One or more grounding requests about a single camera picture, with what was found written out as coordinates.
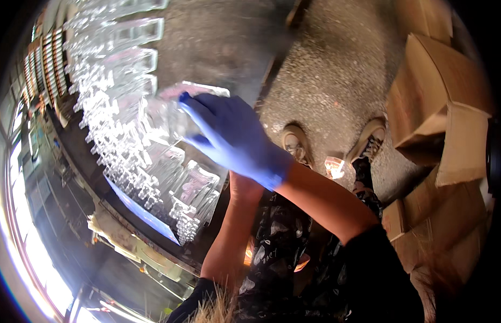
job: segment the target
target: blue nitrile glove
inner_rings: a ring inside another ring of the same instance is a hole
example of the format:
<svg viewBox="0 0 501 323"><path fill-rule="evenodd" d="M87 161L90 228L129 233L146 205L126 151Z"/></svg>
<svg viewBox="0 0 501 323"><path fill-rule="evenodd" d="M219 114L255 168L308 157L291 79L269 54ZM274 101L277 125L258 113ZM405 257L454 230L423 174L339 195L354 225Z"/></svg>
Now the blue nitrile glove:
<svg viewBox="0 0 501 323"><path fill-rule="evenodd" d="M192 98L184 92L178 101L205 135L189 136L187 143L270 191L284 181L292 155L270 141L252 107L240 97L199 94Z"/></svg>

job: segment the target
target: finger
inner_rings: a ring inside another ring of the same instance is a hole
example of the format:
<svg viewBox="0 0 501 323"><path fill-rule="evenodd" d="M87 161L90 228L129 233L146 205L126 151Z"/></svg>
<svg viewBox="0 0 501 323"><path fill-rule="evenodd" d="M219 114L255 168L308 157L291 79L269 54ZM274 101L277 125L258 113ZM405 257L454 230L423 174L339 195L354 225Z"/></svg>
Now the finger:
<svg viewBox="0 0 501 323"><path fill-rule="evenodd" d="M209 140L206 137L202 136L201 134L196 134L194 136L187 136L184 138L184 141L208 156L209 153L211 153L214 150L214 147L209 142Z"/></svg>
<svg viewBox="0 0 501 323"><path fill-rule="evenodd" d="M209 134L213 133L216 119L206 106L190 97L188 92L182 93L178 98L178 102L204 134L209 136Z"/></svg>
<svg viewBox="0 0 501 323"><path fill-rule="evenodd" d="M195 96L195 100L206 106L214 115L218 115L220 109L227 108L228 99L229 98L219 97L209 93L201 93Z"/></svg>

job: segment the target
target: concrete floor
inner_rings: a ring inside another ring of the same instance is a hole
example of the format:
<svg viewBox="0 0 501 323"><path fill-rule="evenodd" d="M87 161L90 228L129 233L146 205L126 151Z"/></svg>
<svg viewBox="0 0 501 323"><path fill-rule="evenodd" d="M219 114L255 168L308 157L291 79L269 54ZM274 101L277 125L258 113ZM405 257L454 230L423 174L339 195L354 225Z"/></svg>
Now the concrete floor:
<svg viewBox="0 0 501 323"><path fill-rule="evenodd" d="M313 0L261 107L267 134L280 145L282 128L298 121L324 174L328 154L347 153L370 119L386 117L385 98L403 53L391 0ZM380 200L391 202L422 172L393 149L387 129L372 163ZM351 189L354 176L350 167L338 183Z"/></svg>

